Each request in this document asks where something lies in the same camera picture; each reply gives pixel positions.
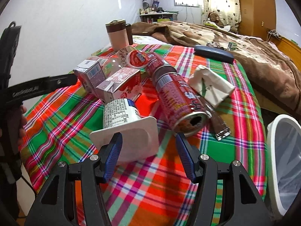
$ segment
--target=plaid fabric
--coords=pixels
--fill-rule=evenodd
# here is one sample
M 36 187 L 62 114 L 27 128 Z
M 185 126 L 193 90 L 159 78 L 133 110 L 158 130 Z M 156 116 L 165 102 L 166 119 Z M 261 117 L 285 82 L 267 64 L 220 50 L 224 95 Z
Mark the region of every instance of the plaid fabric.
M 230 65 L 195 56 L 189 47 L 137 45 L 136 48 L 159 53 L 185 78 L 202 64 L 236 86 L 233 94 L 217 108 L 232 135 L 218 142 L 205 126 L 188 140 L 216 161 L 241 161 L 264 198 L 265 133 L 260 108 L 243 67 L 239 63 Z M 112 56 L 114 52 L 109 50 L 102 55 Z M 143 80 L 143 94 L 136 105 L 142 116 L 152 115 L 157 119 L 160 147 L 155 157 L 117 167 L 110 182 L 101 185 L 112 225 L 185 225 L 197 185 L 186 178 L 175 138 L 149 78 Z M 80 82 L 43 96 L 27 118 L 21 158 L 37 191 L 59 161 L 71 164 L 97 152 L 89 133 L 102 128 L 103 105 L 87 95 Z M 85 225 L 80 183 L 76 187 L 79 222 Z M 222 181 L 217 191 L 213 225 L 219 222 Z

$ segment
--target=metal bolt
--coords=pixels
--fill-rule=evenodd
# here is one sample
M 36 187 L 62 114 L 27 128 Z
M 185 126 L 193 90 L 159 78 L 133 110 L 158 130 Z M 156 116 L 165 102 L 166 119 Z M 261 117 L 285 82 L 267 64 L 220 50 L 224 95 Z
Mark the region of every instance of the metal bolt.
M 91 161 L 96 161 L 98 159 L 98 155 L 91 155 L 90 160 Z
M 66 162 L 65 162 L 65 161 L 60 161 L 60 162 L 58 163 L 58 166 L 59 166 L 59 167 L 64 167 L 64 166 L 66 166 Z
M 240 166 L 240 161 L 233 161 L 233 165 L 239 167 Z
M 200 155 L 200 158 L 201 158 L 202 160 L 206 161 L 206 160 L 209 159 L 209 156 L 206 155 L 206 154 L 202 154 L 202 155 Z

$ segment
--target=curtain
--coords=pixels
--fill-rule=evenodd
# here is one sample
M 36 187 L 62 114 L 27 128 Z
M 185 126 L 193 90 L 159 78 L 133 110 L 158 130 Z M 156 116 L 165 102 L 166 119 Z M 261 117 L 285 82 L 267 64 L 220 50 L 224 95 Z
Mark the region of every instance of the curtain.
M 224 25 L 232 25 L 241 22 L 239 0 L 204 0 L 201 22 L 204 24 L 208 14 L 216 12 Z

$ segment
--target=white trash bin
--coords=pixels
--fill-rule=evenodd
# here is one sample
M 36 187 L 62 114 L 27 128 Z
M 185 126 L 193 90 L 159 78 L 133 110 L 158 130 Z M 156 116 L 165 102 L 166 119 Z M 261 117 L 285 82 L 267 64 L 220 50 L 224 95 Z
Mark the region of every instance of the white trash bin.
M 268 190 L 275 219 L 287 212 L 301 188 L 301 126 L 288 115 L 268 125 Z

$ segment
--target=teddy bear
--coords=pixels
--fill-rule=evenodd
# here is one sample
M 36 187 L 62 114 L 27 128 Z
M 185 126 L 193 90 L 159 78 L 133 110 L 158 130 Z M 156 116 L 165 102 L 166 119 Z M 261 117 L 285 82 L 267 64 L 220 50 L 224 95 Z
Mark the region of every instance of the teddy bear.
M 224 24 L 222 21 L 219 20 L 219 16 L 217 13 L 215 12 L 209 13 L 208 19 L 210 19 L 210 21 L 214 22 L 220 28 L 224 28 Z

